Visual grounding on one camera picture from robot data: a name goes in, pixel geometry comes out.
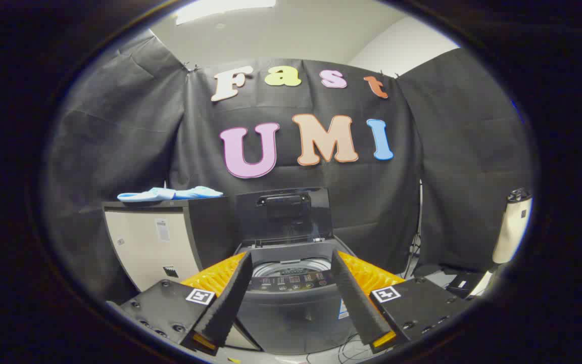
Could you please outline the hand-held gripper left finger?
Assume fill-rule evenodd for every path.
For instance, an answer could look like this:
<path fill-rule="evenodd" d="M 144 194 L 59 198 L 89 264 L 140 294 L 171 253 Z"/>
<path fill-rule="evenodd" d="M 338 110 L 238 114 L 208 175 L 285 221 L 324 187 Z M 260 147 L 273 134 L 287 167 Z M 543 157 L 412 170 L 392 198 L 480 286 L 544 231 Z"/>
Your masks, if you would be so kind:
<path fill-rule="evenodd" d="M 226 344 L 253 274 L 251 253 L 236 254 L 178 283 L 157 281 L 119 306 L 155 340 L 215 356 Z"/>

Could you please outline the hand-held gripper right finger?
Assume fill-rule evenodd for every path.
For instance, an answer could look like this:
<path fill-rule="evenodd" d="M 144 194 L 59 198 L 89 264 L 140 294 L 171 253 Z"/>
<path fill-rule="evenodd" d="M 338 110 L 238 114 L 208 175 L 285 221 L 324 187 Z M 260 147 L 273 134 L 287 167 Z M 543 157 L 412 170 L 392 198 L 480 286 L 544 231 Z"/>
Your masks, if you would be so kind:
<path fill-rule="evenodd" d="M 374 354 L 428 338 L 471 307 L 426 278 L 404 280 L 339 250 L 331 274 L 361 343 Z"/>

